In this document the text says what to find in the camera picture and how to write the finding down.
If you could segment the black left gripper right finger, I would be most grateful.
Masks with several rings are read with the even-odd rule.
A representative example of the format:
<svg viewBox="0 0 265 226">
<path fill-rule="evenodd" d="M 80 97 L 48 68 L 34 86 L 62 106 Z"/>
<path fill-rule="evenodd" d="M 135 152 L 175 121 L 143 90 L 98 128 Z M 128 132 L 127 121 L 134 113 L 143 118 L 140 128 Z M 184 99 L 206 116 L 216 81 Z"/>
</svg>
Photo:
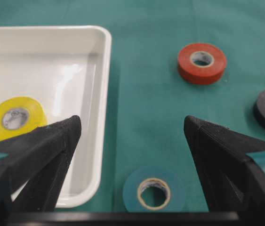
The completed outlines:
<svg viewBox="0 0 265 226">
<path fill-rule="evenodd" d="M 209 211 L 265 225 L 265 173 L 249 156 L 265 151 L 265 141 L 190 115 L 184 133 Z"/>
</svg>

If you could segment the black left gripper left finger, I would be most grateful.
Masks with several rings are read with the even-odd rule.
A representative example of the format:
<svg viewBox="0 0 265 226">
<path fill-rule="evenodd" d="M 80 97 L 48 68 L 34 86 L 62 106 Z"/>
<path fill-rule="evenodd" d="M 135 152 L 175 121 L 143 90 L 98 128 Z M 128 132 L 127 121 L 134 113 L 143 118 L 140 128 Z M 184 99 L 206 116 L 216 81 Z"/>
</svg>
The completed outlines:
<svg viewBox="0 0 265 226">
<path fill-rule="evenodd" d="M 81 130 L 74 115 L 0 141 L 0 225 L 13 212 L 55 209 Z"/>
</svg>

